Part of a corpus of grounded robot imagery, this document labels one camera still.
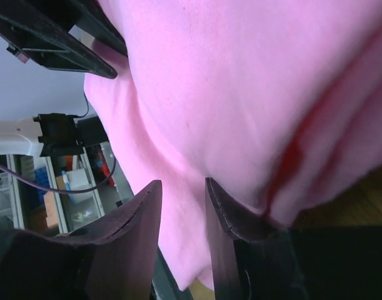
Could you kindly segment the pink t shirt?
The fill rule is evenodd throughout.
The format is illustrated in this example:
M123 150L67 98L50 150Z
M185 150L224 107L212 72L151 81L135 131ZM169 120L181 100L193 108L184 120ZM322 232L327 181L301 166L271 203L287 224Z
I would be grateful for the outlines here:
M159 247L213 287L204 185L288 226L382 165L382 1L101 1L123 56L84 91L134 193L163 184Z

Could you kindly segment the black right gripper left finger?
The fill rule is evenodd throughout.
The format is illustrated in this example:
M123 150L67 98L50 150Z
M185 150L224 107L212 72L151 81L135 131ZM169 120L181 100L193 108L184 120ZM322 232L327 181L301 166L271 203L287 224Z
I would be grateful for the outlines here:
M66 236L0 229L0 299L148 299L162 184Z

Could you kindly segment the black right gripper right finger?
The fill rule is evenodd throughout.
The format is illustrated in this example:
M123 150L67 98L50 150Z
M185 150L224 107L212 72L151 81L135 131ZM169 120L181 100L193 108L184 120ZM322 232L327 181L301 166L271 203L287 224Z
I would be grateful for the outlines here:
M274 227L205 185L216 299L382 299L382 226Z

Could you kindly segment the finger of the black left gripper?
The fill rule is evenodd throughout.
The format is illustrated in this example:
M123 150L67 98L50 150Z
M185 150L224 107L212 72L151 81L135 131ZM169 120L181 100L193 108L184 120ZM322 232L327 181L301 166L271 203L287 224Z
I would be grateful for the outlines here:
M128 56L124 38L107 18L98 1L74 0L73 5L79 13L77 27L116 52Z
M79 19L73 1L0 0L0 37L8 52L50 70L116 78L109 63L70 33Z

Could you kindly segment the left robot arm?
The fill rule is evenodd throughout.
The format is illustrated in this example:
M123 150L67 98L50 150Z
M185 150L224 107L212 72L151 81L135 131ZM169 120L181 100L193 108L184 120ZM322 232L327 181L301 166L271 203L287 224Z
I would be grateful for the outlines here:
M53 71L90 73L107 79L117 71L70 34L77 26L99 42L126 56L126 43L98 1L0 1L0 36L8 52L26 63L32 60ZM96 134L86 133L77 115L39 114L0 121L0 155L80 155L84 147L107 140L93 118Z

